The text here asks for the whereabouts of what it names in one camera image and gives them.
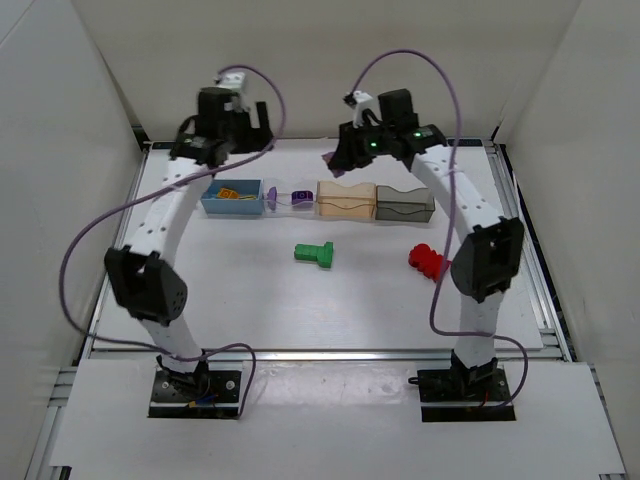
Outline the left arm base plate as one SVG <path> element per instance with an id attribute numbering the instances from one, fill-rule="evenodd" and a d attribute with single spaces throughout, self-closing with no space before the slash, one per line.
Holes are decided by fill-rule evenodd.
<path id="1" fill-rule="evenodd" d="M 157 367 L 147 416 L 152 419 L 237 420 L 243 373 L 198 367 L 191 374 Z"/>

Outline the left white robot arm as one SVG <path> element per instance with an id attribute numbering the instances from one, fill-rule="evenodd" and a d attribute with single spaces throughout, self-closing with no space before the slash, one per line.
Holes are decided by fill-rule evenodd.
<path id="1" fill-rule="evenodd" d="M 161 349 L 160 366 L 188 375 L 203 366 L 199 348 L 183 311 L 188 287 L 174 269 L 187 223 L 220 167 L 232 151 L 262 150 L 271 140 L 267 111 L 258 105 L 261 127 L 252 128 L 239 87 L 222 83 L 205 87 L 197 112 L 179 127 L 169 152 L 162 187 L 146 217 L 123 247 L 109 249 L 104 263 L 116 303 L 138 320 Z M 250 134 L 257 139 L 250 139 Z"/>

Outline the purple lego block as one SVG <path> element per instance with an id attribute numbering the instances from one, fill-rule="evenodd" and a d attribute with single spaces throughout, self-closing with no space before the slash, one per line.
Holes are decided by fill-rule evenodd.
<path id="1" fill-rule="evenodd" d="M 295 190 L 291 193 L 293 207 L 311 207 L 314 203 L 314 193 L 311 190 Z"/>
<path id="2" fill-rule="evenodd" d="M 277 188 L 270 187 L 269 190 L 267 191 L 265 201 L 266 201 L 267 207 L 271 211 L 275 211 L 277 209 L 277 205 L 278 205 L 277 197 L 278 197 Z"/>

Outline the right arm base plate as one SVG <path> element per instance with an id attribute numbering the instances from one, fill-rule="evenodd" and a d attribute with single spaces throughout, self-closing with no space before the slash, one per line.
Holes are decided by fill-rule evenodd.
<path id="1" fill-rule="evenodd" d="M 418 370 L 408 383 L 418 388 L 423 423 L 512 422 L 516 420 L 505 371 L 469 388 L 460 386 L 451 369 Z"/>

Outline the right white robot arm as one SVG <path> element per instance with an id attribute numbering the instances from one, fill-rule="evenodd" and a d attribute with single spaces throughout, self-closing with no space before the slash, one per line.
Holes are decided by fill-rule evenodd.
<path id="1" fill-rule="evenodd" d="M 494 369 L 498 312 L 520 266 L 524 226 L 494 208 L 456 165 L 456 151 L 433 124 L 420 123 L 408 90 L 378 97 L 356 90 L 344 103 L 352 120 L 339 127 L 328 157 L 336 177 L 391 156 L 426 186 L 448 212 L 460 247 L 449 267 L 461 294 L 461 314 L 453 365 L 481 378 Z"/>

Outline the green lego block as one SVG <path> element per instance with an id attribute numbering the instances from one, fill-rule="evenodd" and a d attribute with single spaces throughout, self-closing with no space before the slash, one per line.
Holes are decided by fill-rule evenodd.
<path id="1" fill-rule="evenodd" d="M 313 262 L 319 267 L 329 269 L 333 263 L 334 245 L 325 242 L 323 245 L 297 244 L 294 248 L 294 259 Z"/>

